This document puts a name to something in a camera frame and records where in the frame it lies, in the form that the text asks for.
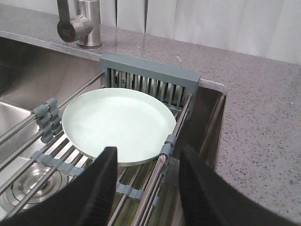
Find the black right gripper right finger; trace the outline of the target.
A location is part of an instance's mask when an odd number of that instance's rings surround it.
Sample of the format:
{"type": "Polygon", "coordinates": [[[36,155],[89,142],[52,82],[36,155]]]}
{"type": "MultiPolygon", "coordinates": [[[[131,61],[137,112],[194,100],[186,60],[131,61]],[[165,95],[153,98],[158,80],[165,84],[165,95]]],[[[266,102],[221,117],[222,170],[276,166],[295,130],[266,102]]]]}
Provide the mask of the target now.
{"type": "Polygon", "coordinates": [[[190,146],[181,150],[179,189],[188,226],[294,226],[226,183],[190,146]]]}

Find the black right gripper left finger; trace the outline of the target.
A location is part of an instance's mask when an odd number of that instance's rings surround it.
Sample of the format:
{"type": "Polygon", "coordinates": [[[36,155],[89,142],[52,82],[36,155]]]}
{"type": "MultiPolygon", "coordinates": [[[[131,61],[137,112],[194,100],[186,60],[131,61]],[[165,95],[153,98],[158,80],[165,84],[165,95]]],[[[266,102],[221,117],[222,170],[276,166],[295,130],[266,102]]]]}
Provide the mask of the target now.
{"type": "Polygon", "coordinates": [[[75,180],[2,226],[105,226],[117,182],[117,148],[106,147],[75,180]]]}

